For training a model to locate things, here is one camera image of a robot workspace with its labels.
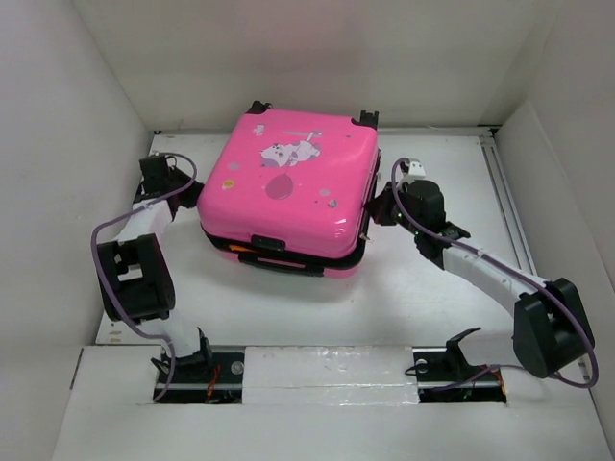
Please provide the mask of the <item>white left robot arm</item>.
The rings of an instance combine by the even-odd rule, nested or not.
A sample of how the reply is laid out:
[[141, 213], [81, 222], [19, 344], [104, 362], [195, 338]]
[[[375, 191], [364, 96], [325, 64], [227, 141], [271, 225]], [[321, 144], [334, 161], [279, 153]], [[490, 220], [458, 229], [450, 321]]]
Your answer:
[[103, 306], [111, 321], [165, 346], [154, 360], [160, 371], [204, 380], [214, 367], [209, 340], [198, 327], [190, 332], [174, 311], [176, 291], [160, 243], [177, 212], [196, 207], [204, 185], [193, 160], [181, 154], [156, 153], [139, 167], [130, 210], [96, 226], [90, 237]]

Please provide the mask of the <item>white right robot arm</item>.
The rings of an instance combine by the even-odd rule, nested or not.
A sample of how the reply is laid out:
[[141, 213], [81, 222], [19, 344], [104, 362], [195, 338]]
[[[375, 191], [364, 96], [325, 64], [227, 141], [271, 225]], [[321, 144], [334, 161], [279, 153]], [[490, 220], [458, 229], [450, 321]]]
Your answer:
[[595, 339], [571, 281], [525, 273], [479, 248], [469, 231], [447, 219], [444, 196], [434, 182], [388, 182], [365, 209], [377, 225], [404, 228], [423, 258], [503, 307], [513, 319], [515, 356], [531, 375], [561, 379], [562, 368], [587, 357], [590, 377], [584, 385], [596, 384]]

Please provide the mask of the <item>orange cloth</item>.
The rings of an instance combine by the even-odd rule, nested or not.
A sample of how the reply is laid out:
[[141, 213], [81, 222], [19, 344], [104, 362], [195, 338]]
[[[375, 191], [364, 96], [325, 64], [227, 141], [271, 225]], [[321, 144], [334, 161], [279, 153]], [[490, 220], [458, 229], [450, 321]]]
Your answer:
[[258, 253], [258, 250], [254, 250], [240, 245], [229, 245], [228, 248], [230, 251], [235, 253]]

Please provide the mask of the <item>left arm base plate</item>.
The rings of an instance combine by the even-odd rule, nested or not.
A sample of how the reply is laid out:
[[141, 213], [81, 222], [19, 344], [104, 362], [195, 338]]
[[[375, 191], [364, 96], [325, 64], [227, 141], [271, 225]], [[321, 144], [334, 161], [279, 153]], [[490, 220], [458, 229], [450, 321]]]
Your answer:
[[242, 403], [245, 351], [214, 350], [208, 364], [197, 353], [178, 358], [171, 383], [160, 404]]

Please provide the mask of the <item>pink suitcase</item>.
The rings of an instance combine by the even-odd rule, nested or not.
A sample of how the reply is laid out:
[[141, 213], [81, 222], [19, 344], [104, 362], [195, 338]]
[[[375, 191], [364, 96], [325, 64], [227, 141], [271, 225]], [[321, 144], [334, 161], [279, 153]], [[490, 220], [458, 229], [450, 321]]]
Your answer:
[[[381, 150], [379, 115], [276, 109], [238, 119], [197, 203], [222, 255], [270, 271], [342, 279], [363, 259]], [[258, 253], [235, 253], [240, 245]]]

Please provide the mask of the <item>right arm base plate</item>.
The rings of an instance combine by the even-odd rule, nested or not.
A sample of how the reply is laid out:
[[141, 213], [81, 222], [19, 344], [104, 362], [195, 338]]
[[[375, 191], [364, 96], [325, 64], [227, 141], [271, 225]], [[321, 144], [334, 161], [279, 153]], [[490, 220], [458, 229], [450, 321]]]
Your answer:
[[460, 342], [480, 331], [468, 328], [444, 346], [412, 349], [412, 364], [405, 375], [416, 379], [420, 403], [506, 403], [502, 373], [492, 365], [473, 365]]

